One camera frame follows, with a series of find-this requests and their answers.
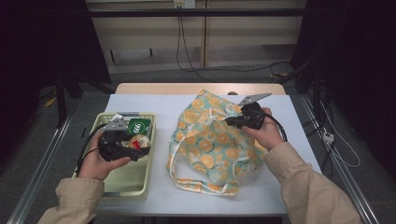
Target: green item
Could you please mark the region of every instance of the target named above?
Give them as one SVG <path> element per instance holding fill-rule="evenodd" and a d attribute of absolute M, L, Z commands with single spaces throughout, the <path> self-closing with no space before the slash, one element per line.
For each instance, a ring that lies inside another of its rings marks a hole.
<path fill-rule="evenodd" d="M 128 131 L 133 135 L 143 134 L 148 136 L 150 125 L 150 119 L 130 119 L 128 123 Z"/>

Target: citrus pattern fabric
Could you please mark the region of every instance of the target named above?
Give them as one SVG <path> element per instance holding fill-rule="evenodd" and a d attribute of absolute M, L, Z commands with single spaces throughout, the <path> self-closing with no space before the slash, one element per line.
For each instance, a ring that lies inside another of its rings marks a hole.
<path fill-rule="evenodd" d="M 211 195 L 235 195 L 239 190 L 236 177 L 263 164 L 267 149 L 224 120 L 238 115 L 241 115 L 238 105 L 205 90 L 181 113 L 177 129 L 169 139 L 166 165 L 178 187 Z M 179 157 L 186 158 L 193 169 L 207 175 L 213 184 L 177 177 Z"/>

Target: beige sleeve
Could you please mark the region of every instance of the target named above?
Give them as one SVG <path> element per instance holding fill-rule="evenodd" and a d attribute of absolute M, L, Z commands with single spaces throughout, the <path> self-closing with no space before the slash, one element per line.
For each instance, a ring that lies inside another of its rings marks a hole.
<path fill-rule="evenodd" d="M 48 209 L 38 223 L 88 223 L 105 190 L 105 183 L 86 178 L 66 178 L 56 188 L 59 206 Z"/>
<path fill-rule="evenodd" d="M 291 223 L 361 223 L 348 196 L 313 171 L 290 143 L 274 147 L 264 160 L 281 185 Z"/>

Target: power adapter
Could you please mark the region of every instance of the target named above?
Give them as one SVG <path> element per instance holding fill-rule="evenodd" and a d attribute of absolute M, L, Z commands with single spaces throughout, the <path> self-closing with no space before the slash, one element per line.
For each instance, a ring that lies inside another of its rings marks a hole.
<path fill-rule="evenodd" d="M 325 143 L 331 144 L 334 141 L 334 134 L 324 132 L 322 135 L 322 139 Z"/>

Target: sleeve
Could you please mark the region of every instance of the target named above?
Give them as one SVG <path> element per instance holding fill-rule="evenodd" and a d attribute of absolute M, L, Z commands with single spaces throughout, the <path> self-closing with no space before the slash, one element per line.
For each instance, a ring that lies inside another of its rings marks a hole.
<path fill-rule="evenodd" d="M 38 223 L 88 223 L 105 190 L 96 179 L 66 178 L 56 188 L 59 206 L 48 209 Z"/>
<path fill-rule="evenodd" d="M 264 160 L 281 185 L 291 223 L 361 223 L 348 196 L 305 163 L 290 143 L 274 147 Z"/>

